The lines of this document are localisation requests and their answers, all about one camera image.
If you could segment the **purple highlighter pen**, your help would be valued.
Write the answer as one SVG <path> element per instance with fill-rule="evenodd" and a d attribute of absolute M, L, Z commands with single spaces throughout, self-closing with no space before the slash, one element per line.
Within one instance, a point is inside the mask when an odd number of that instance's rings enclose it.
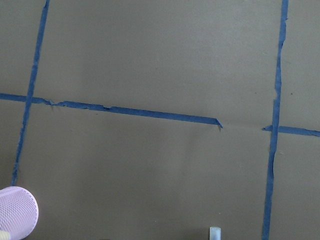
<path fill-rule="evenodd" d="M 209 228 L 209 240 L 221 240 L 221 228 L 212 226 Z"/>

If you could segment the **pink mesh pen holder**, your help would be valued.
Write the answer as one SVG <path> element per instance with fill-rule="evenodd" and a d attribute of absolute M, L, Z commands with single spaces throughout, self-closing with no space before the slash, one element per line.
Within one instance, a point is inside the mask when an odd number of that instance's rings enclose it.
<path fill-rule="evenodd" d="M 10 186 L 0 191 L 0 238 L 23 240 L 36 227 L 39 207 L 25 188 Z"/>

